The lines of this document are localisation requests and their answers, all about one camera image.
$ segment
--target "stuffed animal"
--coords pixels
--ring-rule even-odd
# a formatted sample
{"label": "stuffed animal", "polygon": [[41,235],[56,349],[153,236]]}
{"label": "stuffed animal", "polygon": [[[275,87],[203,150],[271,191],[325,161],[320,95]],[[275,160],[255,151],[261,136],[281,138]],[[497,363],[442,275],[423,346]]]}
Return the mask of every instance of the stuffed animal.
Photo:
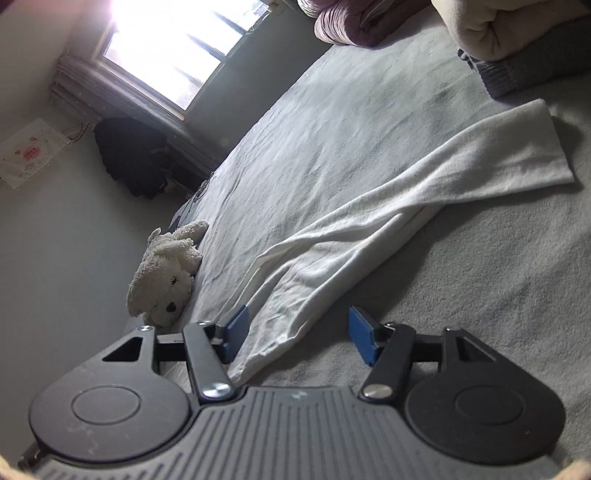
{"label": "stuffed animal", "polygon": [[160,228],[152,232],[127,292],[127,311],[132,317],[143,313],[146,324],[164,328],[180,317],[203,258],[196,245],[208,227],[207,222],[197,220],[173,233],[160,235]]}

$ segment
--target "mattress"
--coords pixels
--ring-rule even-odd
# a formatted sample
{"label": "mattress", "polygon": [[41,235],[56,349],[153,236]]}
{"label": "mattress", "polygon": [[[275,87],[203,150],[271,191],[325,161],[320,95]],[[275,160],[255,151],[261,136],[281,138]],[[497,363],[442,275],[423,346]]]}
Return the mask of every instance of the mattress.
{"label": "mattress", "polygon": [[[543,98],[574,185],[445,207],[343,293],[308,335],[251,378],[350,385],[369,368],[347,311],[420,333],[460,325],[556,390],[567,407],[557,456],[591,458],[591,76],[490,99],[432,8],[374,50],[332,47],[250,130],[183,223],[211,227],[180,329],[214,318],[262,251],[392,179],[461,130]],[[416,367],[416,380],[428,368]],[[188,388],[186,370],[167,376]]]}

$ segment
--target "round black disc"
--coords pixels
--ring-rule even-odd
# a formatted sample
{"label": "round black disc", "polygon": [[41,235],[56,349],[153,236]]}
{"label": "round black disc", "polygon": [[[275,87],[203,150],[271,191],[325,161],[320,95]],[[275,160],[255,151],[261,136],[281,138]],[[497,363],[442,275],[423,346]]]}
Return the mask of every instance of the round black disc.
{"label": "round black disc", "polygon": [[169,380],[132,364],[106,365],[92,374],[78,368],[41,392],[29,422],[37,441],[55,455],[116,463],[166,444],[189,415],[187,396]]}
{"label": "round black disc", "polygon": [[496,362],[450,368],[411,390],[411,428],[450,456],[512,465],[552,452],[564,427],[555,393],[523,370]]}

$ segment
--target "black backpack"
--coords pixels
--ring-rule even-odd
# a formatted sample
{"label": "black backpack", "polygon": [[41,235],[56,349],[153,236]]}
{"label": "black backpack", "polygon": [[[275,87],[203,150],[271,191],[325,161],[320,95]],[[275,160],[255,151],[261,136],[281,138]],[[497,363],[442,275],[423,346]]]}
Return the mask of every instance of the black backpack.
{"label": "black backpack", "polygon": [[164,190],[166,136],[134,118],[109,118],[95,127],[95,140],[107,173],[132,195],[153,199]]}

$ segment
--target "wall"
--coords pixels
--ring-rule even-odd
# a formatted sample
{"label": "wall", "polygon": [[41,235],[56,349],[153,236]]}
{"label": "wall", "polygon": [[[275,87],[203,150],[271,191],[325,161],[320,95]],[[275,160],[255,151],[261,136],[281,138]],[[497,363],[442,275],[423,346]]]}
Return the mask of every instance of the wall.
{"label": "wall", "polygon": [[49,100],[59,55],[86,0],[17,0],[0,15],[0,125]]}
{"label": "wall", "polygon": [[121,337],[146,239],[182,200],[132,197],[106,173],[90,131],[18,190],[0,184],[0,453],[15,462],[33,440],[33,396]]}
{"label": "wall", "polygon": [[311,18],[275,9],[204,86],[190,112],[190,128],[230,152],[329,48],[314,36]]}

